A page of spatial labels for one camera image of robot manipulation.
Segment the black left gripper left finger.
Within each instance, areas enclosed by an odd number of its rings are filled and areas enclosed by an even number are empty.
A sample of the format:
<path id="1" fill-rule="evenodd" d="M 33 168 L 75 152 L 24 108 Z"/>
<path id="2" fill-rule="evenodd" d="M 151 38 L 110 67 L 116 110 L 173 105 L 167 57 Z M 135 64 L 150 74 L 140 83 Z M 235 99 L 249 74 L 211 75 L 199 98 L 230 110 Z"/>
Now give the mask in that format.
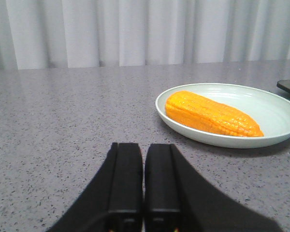
<path id="1" fill-rule="evenodd" d="M 138 144 L 113 143 L 106 159 L 51 232 L 140 232 L 143 163 Z"/>

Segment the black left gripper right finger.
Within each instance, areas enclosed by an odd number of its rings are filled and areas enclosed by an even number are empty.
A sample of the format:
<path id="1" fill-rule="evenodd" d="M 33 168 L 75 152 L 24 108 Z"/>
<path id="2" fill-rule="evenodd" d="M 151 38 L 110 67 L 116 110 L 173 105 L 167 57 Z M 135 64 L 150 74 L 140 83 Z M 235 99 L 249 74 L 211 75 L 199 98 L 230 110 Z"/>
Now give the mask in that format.
<path id="1" fill-rule="evenodd" d="M 145 161 L 147 232 L 280 232 L 272 219 L 231 199 L 173 144 L 151 144 Z"/>

